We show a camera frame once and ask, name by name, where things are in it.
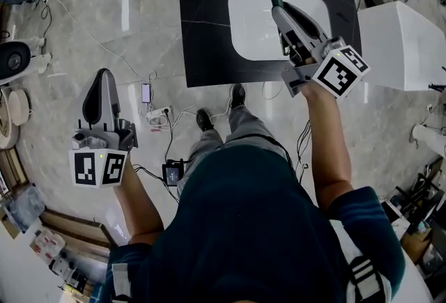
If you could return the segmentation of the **person's left forearm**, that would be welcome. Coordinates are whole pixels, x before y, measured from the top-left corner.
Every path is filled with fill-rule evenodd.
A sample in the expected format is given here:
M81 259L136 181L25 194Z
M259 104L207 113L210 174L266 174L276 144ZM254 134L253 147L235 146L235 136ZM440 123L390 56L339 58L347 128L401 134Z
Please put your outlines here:
M153 245L164 232L164 225L129 157L125 161L121 183L113 190L130 234L128 244Z

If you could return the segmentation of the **black table with cabinet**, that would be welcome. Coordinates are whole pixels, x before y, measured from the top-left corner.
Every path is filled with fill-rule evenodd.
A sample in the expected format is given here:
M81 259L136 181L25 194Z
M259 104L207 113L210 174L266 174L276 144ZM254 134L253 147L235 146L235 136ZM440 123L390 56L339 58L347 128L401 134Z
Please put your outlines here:
M328 8L329 28L362 51L355 0L320 0ZM279 81L280 60L251 61L232 45L228 0L180 0L187 86Z

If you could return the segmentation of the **large round beige drum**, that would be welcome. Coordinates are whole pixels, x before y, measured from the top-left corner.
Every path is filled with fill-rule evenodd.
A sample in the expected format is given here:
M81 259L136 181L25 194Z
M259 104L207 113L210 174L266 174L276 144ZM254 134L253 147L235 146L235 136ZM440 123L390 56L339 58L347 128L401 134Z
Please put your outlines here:
M20 129L10 117L8 98L11 90L2 86L0 88L0 149L12 148L20 134Z

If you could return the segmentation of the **person's right black shoe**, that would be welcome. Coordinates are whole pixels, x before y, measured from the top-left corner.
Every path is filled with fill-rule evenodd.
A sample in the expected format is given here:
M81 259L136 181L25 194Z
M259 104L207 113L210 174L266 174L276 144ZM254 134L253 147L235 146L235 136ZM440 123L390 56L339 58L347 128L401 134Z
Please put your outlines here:
M231 90L231 104L230 108L235 109L241 105L245 104L245 88L242 84L237 83L232 87Z

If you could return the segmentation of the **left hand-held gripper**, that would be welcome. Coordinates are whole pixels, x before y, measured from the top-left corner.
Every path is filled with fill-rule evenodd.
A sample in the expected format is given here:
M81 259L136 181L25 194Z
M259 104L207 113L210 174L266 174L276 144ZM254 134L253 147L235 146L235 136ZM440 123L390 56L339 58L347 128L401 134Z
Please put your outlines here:
M73 185L115 187L122 181L129 152L138 146L133 123L116 119L120 104L112 72L102 68L79 96L78 128L69 151Z

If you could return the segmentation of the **black device with screen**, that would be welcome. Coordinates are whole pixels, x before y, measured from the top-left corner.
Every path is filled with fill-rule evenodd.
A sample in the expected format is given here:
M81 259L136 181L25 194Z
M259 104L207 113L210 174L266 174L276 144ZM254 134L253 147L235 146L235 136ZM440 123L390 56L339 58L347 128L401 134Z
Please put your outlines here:
M183 178L185 170L185 161L167 160L162 165L163 181L167 187L177 187L178 182Z

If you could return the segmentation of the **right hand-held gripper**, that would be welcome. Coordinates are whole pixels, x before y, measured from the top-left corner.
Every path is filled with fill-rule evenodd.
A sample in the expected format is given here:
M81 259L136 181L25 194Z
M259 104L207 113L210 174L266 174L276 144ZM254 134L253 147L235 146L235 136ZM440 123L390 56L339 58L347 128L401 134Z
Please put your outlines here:
M301 43L313 61L306 63L301 56L300 62L289 59L285 65L282 79L293 97L304 84L314 81L342 99L370 71L365 60L343 38L328 39L319 23L293 4L274 6L272 17L289 46L294 48Z

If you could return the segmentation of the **person's black shoe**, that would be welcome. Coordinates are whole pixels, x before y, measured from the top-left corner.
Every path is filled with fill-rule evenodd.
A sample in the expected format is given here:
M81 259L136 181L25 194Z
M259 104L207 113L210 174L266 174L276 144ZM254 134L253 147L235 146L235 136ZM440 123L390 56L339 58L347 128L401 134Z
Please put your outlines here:
M196 122L202 132L213 130L214 126L205 109L199 109L196 114Z
M230 108L235 109L241 105L245 104L245 88L242 84L237 83L232 87L231 90L231 104Z

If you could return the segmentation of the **white cabinet box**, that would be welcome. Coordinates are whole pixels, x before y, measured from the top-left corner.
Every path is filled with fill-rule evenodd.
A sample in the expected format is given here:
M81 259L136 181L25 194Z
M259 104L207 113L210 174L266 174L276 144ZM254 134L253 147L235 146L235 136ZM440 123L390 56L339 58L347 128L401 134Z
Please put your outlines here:
M357 13L365 81L400 91L446 85L446 35L400 1Z

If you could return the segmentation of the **person's dark green shirt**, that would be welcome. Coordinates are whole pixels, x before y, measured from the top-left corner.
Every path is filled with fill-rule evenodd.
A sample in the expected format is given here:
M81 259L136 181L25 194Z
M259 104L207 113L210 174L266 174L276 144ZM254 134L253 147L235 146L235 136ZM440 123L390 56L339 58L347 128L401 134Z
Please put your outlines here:
M204 158L156 242L118 247L109 261L128 265L134 303L346 303L352 270L334 220L397 291L405 259L375 191L322 210L282 156L254 146Z

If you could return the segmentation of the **stack of wooden planks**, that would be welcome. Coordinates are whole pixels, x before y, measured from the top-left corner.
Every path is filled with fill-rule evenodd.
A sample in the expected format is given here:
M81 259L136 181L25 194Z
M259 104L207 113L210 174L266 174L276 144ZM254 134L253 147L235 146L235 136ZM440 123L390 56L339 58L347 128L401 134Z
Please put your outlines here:
M73 217L61 212L45 209L40 215L45 228L59 234L68 249L92 257L109 258L110 251L117 244L106 226L100 222Z

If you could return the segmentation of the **round beige stool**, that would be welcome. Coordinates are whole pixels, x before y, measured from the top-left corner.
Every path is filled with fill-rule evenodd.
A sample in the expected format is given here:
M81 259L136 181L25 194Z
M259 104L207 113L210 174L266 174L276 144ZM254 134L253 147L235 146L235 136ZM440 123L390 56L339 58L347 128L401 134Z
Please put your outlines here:
M29 107L28 97L23 89L10 92L8 109L10 118L16 126L21 126L28 121L31 109Z

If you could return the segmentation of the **clear plastic containers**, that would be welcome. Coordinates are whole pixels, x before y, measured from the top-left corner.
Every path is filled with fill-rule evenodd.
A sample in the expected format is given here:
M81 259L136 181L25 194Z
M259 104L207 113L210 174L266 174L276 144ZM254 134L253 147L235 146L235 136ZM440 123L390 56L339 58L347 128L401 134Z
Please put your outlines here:
M47 228L36 231L35 238L30 244L33 252L46 264L49 265L59 257L59 254L66 246L66 241L57 233L53 233Z

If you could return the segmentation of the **grey marble slab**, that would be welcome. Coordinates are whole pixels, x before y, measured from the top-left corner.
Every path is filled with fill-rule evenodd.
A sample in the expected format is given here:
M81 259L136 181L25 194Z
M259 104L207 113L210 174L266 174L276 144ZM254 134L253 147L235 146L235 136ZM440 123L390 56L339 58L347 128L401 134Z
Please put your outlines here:
M26 233L45 208L45 202L37 187L29 185L18 196L9 200L5 211L13 225L22 233Z

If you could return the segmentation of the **person's left black shoe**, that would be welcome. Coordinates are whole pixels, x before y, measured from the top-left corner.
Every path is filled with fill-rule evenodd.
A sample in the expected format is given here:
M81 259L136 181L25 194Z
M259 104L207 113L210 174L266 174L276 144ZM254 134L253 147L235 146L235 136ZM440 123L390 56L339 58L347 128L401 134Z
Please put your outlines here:
M199 109L196 114L196 122L202 132L213 130L214 126L205 109Z

